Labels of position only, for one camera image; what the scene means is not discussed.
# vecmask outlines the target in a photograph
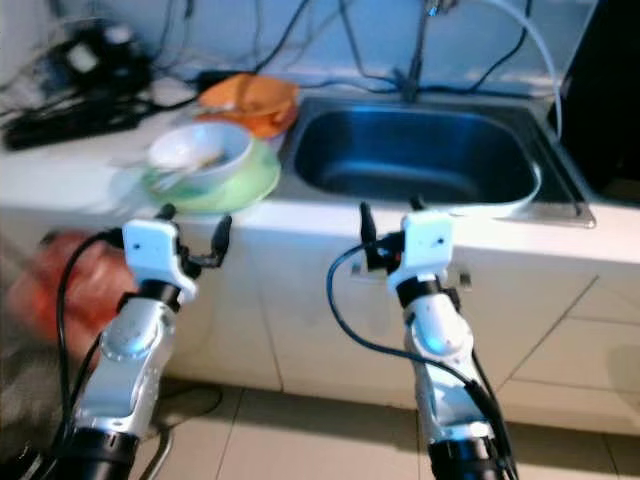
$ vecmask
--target countertop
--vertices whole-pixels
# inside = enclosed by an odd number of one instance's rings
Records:
[[[157,209],[139,185],[140,170],[123,168],[162,132],[183,121],[180,112],[145,120],[138,129],[33,148],[0,151],[2,211],[78,213],[126,218]],[[284,172],[283,180],[291,173]],[[583,192],[589,199],[589,192]],[[281,198],[274,192],[234,215],[236,228],[356,238],[359,216],[353,204],[327,205]],[[456,245],[640,264],[640,209],[589,202],[591,229],[487,218],[455,219]],[[406,210],[375,209],[379,233],[397,230]],[[215,222],[215,216],[184,216],[180,222]]]

